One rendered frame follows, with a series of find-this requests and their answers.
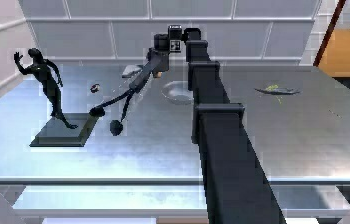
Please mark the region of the dark flat plate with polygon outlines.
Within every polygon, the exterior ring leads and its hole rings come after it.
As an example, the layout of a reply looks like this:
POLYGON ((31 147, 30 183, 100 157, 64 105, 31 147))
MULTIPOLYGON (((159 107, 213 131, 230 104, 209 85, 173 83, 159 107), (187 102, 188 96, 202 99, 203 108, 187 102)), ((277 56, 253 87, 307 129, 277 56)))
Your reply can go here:
POLYGON ((299 90, 295 90, 291 88, 282 88, 282 87, 279 87, 278 85, 271 85, 264 89, 256 88, 256 91, 263 94, 268 94, 268 95, 294 95, 299 93, 299 90))

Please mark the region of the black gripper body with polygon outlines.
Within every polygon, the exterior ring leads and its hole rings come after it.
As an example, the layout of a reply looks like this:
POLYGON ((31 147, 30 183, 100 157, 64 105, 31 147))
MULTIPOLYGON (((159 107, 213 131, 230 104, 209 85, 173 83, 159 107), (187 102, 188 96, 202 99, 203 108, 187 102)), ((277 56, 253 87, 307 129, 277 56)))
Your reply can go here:
POLYGON ((156 34, 154 46, 147 53, 148 62, 141 72, 129 84, 129 88, 138 93, 148 81, 151 74, 165 72, 169 69, 169 38, 167 34, 156 34))

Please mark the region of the dark red door frame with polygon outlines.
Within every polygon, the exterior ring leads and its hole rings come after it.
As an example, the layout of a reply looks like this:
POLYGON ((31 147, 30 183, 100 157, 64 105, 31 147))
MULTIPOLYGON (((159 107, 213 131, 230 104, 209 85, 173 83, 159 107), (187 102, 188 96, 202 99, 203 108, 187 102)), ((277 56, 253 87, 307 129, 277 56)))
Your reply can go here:
POLYGON ((338 0, 337 1, 336 8, 335 8, 335 10, 334 10, 334 12, 332 14, 331 20, 329 22, 329 25, 327 27, 327 30, 326 30, 325 35, 323 37, 323 40, 321 42, 320 48, 319 48, 319 50, 318 50, 318 52, 316 54, 315 60, 313 62, 313 66, 315 66, 315 67, 318 67, 319 64, 320 64, 320 61, 321 61, 321 59, 322 59, 322 57, 324 55, 326 47, 327 47, 327 45, 329 43, 329 40, 331 38, 332 32, 335 29, 335 26, 337 24, 337 21, 338 21, 338 19, 340 17, 340 14, 341 14, 341 12, 343 10, 343 7, 344 7, 345 3, 346 3, 346 0, 338 0))

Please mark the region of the black human figure statue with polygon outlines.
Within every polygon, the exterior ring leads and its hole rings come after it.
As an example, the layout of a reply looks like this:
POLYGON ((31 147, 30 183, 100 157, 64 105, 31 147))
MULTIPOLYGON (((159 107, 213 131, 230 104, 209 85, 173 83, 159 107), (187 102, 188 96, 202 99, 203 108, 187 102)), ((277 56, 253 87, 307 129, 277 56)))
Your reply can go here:
POLYGON ((22 75, 32 74, 41 84, 42 91, 52 105, 50 119, 30 143, 31 147, 84 147, 97 119, 88 113, 63 113, 61 90, 63 82, 58 66, 45 59, 40 50, 31 48, 27 51, 32 64, 24 67, 22 55, 13 56, 15 65, 22 75))

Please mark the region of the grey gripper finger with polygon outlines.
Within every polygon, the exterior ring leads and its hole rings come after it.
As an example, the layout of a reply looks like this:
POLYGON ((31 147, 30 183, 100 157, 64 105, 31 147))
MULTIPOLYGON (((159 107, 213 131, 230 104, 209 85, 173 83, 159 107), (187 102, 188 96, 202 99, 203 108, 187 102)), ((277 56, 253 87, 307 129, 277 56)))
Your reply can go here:
POLYGON ((123 124, 122 124, 122 122, 127 116, 128 108, 129 108, 130 101, 131 101, 133 95, 134 95, 134 92, 130 92, 127 95, 127 99, 126 99, 124 107, 123 107, 121 118, 119 120, 112 120, 110 122, 110 132, 111 132, 111 134, 113 136, 118 136, 123 131, 123 124))
POLYGON ((117 96, 116 98, 113 98, 109 101, 106 101, 104 103, 101 103, 95 107, 93 107, 90 111, 89 111, 89 114, 93 117, 102 117, 105 115, 105 110, 104 108, 107 107, 107 106, 110 106, 130 95, 133 94, 133 91, 132 90, 127 90, 126 92, 124 92, 122 95, 120 96, 117 96))

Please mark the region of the small grey dish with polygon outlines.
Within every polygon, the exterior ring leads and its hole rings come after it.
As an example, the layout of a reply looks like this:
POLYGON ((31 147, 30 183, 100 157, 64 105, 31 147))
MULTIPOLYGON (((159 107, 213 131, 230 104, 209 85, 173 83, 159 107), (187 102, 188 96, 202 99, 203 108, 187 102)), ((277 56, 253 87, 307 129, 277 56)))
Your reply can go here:
POLYGON ((142 70, 142 65, 127 65, 122 73, 123 78, 130 78, 142 70))

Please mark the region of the grey metal table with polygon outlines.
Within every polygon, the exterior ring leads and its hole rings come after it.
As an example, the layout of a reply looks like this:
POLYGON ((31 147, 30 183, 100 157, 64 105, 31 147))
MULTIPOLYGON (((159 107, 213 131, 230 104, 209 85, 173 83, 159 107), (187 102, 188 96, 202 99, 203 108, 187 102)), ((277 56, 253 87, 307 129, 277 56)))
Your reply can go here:
MULTIPOLYGON (((335 209, 346 201, 335 188, 350 179, 350 90, 307 67, 225 67, 229 98, 244 104, 243 119, 262 167, 288 209, 335 209), (271 85, 294 95, 256 91, 271 85)), ((108 107, 84 147, 31 147, 50 106, 33 78, 0 99, 0 181, 26 189, 18 210, 188 210, 206 208, 197 146, 191 140, 192 107, 170 103, 162 88, 186 81, 174 67, 136 95, 118 136, 125 102, 108 107)))

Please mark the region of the clear glass bowl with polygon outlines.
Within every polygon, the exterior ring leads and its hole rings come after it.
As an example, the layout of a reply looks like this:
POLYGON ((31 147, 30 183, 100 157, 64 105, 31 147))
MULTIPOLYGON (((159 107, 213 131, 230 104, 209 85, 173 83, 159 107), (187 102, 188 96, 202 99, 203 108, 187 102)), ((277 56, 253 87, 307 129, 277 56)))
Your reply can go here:
POLYGON ((162 95, 175 105, 188 105, 193 102, 193 92, 188 90, 187 81, 172 81, 165 84, 162 95))

